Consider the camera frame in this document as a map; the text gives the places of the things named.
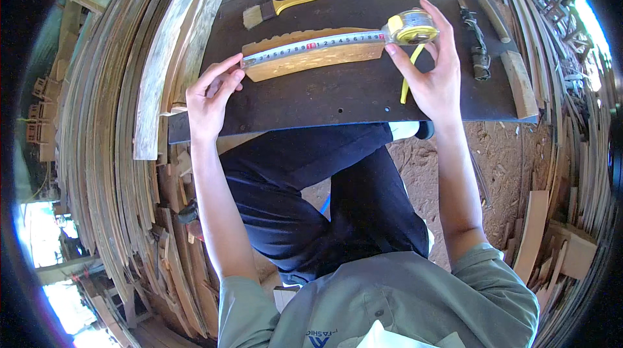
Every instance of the tape measure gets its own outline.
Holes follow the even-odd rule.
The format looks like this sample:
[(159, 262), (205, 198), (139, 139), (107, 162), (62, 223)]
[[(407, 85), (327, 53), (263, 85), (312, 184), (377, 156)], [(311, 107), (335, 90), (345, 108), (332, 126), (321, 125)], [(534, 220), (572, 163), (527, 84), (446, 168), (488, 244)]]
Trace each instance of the tape measure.
[(424, 10), (413, 9), (390, 17), (381, 30), (342, 33), (286, 44), (245, 56), (240, 64), (242, 68), (247, 68), (269, 60), (286, 58), (314, 49), (338, 47), (352, 43), (385, 42), (398, 45), (418, 45), (432, 41), (437, 37), (437, 34), (439, 31), (435, 28), (432, 17)]

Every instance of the hand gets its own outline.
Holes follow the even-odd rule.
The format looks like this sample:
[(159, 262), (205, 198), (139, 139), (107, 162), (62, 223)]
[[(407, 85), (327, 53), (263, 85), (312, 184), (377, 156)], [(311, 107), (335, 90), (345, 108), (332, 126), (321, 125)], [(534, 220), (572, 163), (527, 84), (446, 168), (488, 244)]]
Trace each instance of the hand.
[(439, 29), (435, 43), (429, 42), (424, 48), (435, 60), (435, 68), (421, 73), (411, 64), (409, 56), (398, 45), (387, 44), (385, 50), (409, 83), (409, 88), (417, 106), (432, 120), (435, 129), (453, 128), (462, 125), (460, 113), (461, 69), (454, 43), (452, 25), (429, 1), (420, 0)]
[(234, 91), (242, 90), (240, 81), (244, 78), (244, 71), (236, 66), (241, 60), (242, 54), (237, 54), (212, 64), (195, 84), (186, 89), (192, 142), (216, 142), (223, 128), (227, 100)]

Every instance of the sawdust floor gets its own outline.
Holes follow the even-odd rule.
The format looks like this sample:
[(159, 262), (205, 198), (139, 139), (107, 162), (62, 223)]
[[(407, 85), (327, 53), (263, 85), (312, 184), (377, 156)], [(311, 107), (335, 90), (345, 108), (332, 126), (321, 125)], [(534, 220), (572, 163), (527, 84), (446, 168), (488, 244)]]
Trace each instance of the sawdust floor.
[[(485, 234), (493, 246), (502, 249), (507, 222), (510, 222), (511, 228), (509, 238), (513, 238), (515, 220), (523, 218), (525, 214), (529, 191), (545, 187), (551, 152), (549, 127), (466, 122), (465, 132), (491, 195), (491, 205), (483, 207)], [(416, 213), (426, 220), (435, 235), (435, 245), (429, 259), (449, 271), (450, 264), (439, 221), (435, 137), (427, 141), (403, 139), (388, 144), (387, 149), (407, 187)], [(327, 179), (306, 188), (302, 194), (304, 199), (320, 210), (329, 191), (330, 180)]]

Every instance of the yellow strap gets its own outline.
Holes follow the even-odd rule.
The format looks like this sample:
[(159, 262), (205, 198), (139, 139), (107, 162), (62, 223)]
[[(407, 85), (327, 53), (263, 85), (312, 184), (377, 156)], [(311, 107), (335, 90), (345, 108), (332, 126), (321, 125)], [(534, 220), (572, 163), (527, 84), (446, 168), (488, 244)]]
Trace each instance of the yellow strap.
[[(411, 64), (415, 64), (417, 57), (420, 56), (420, 52), (424, 49), (424, 44), (420, 44), (416, 47), (416, 50), (411, 54)], [(407, 79), (402, 79), (402, 91), (400, 93), (400, 103), (407, 103), (407, 93), (409, 92), (409, 83)]]

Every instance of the wood pile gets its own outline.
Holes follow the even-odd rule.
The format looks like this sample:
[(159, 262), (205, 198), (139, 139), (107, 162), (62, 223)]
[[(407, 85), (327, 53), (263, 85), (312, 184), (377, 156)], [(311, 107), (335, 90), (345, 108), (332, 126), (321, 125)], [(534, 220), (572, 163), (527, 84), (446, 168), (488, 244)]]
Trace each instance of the wood pile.
[[(564, 23), (549, 22), (537, 0), (508, 1), (541, 121), (551, 124), (553, 137), (545, 184), (538, 184), (540, 176), (533, 173), (526, 215), (515, 228), (506, 227), (505, 261), (538, 298), (534, 346), (557, 346), (588, 306), (607, 260), (614, 224), (609, 109), (619, 98), (603, 56), (591, 51), (580, 63), (582, 55), (560, 41)], [(599, 91), (593, 91), (588, 76), (595, 66)]]
[(221, 0), (187, 1), (171, 46), (177, 53), (169, 56), (175, 62), (154, 72), (155, 47), (171, 35), (163, 25), (175, 1), (110, 0), (101, 14), (89, 15), (70, 57), (59, 52), (59, 60), (68, 61), (56, 117), (61, 204), (85, 248), (101, 258), (125, 308), (119, 315), (105, 295), (92, 296), (101, 316), (112, 314), (106, 324), (123, 347), (193, 346), (167, 345), (168, 337), (153, 332), (152, 324), (137, 322), (137, 295), (173, 334), (216, 339), (218, 333), (218, 278), (203, 243), (189, 242), (176, 215), (194, 196), (188, 147), (169, 147), (164, 128), (160, 162), (133, 159), (143, 72), (168, 82), (170, 98), (197, 79)]

